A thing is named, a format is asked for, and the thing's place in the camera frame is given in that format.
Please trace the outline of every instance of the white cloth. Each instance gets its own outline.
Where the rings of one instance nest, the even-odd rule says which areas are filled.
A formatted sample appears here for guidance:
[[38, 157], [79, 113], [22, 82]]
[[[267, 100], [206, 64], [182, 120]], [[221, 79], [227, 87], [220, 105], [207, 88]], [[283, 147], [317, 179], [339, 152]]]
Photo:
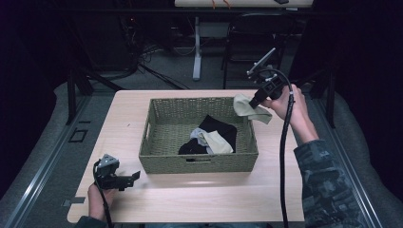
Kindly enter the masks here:
[[200, 137], [207, 141], [214, 154], [227, 154], [234, 152], [232, 146], [223, 138], [218, 131], [202, 132]]
[[198, 127], [190, 133], [190, 139], [197, 139], [199, 145], [206, 146], [208, 154], [225, 154], [234, 152], [232, 146], [219, 134], [218, 131], [208, 133]]
[[234, 98], [234, 110], [239, 116], [247, 116], [248, 120], [256, 120], [268, 124], [272, 120], [272, 114], [265, 108], [257, 106], [252, 108], [249, 102], [252, 98], [243, 94], [237, 94]]

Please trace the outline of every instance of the white stand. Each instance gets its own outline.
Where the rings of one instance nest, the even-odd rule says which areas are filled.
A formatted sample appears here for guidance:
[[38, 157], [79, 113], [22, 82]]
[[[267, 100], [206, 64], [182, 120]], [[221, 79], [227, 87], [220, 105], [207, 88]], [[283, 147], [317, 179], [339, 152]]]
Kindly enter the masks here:
[[199, 32], [199, 17], [195, 20], [195, 65], [193, 66], [193, 81], [201, 79], [202, 56], [201, 56], [201, 36]]

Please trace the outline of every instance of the person's arm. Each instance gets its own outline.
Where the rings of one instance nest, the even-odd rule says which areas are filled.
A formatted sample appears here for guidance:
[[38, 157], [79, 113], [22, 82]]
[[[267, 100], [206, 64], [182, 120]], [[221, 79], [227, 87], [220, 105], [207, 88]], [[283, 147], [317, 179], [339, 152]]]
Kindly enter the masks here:
[[[344, 168], [339, 165], [327, 143], [319, 139], [308, 116], [301, 90], [293, 85], [293, 91], [295, 103], [290, 125], [303, 142], [294, 152], [302, 176], [305, 226], [365, 227], [362, 212]], [[272, 108], [284, 119], [289, 94], [289, 88], [286, 86], [281, 97], [274, 101], [266, 100], [261, 105]]]
[[[116, 189], [103, 190], [106, 202], [110, 207], [113, 202], [113, 197]], [[93, 183], [88, 187], [88, 216], [82, 216], [74, 228], [104, 228], [105, 210], [104, 201], [98, 190], [98, 187]]]

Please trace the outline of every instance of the wrist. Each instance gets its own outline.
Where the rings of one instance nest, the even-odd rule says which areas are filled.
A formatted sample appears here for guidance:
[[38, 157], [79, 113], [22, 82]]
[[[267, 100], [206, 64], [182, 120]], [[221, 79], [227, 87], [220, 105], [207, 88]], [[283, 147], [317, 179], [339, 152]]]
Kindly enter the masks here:
[[311, 120], [302, 119], [296, 122], [290, 123], [294, 131], [299, 135], [299, 138], [303, 143], [318, 140], [317, 130]]
[[97, 220], [104, 220], [105, 219], [105, 212], [103, 211], [94, 211], [90, 212], [88, 214], [91, 218], [97, 219]]

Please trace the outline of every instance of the camouflage sleeve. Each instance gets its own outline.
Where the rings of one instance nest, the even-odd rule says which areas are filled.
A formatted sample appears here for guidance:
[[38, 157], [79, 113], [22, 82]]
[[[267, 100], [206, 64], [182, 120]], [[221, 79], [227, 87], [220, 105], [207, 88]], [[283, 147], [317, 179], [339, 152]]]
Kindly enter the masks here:
[[294, 150], [302, 176], [306, 227], [366, 227], [346, 173], [327, 143], [316, 140]]

